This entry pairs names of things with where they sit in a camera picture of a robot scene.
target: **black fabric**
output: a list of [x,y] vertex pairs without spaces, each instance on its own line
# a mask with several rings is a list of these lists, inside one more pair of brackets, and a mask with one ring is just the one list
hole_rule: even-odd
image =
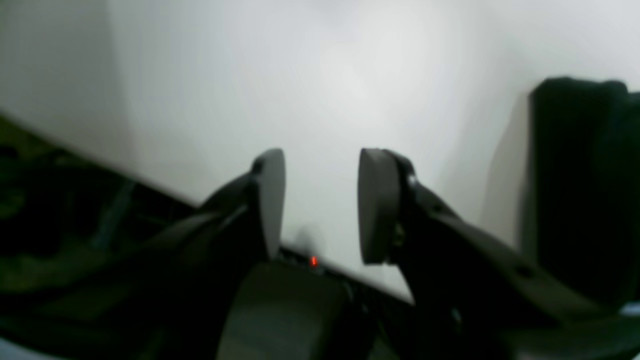
[[603,304],[637,299],[640,94],[558,78],[530,100],[540,265]]

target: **white wall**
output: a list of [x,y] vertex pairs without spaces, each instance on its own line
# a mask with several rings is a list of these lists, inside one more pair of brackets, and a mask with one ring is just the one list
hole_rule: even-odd
[[360,148],[407,155],[515,245],[525,95],[548,74],[640,80],[632,13],[583,3],[5,0],[0,109],[193,204],[282,147],[285,243],[408,298],[360,260]]

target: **black object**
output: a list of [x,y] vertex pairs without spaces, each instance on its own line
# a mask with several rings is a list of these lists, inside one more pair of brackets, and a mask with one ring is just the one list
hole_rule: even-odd
[[640,299],[640,94],[548,79],[531,110],[538,262],[603,304]]
[[241,279],[279,246],[284,154],[97,273],[60,289],[0,294],[0,335],[62,357],[214,357]]
[[640,352],[640,318],[582,297],[466,224],[418,182],[408,159],[364,149],[358,205],[363,259],[397,264],[413,293],[412,358],[603,360]]

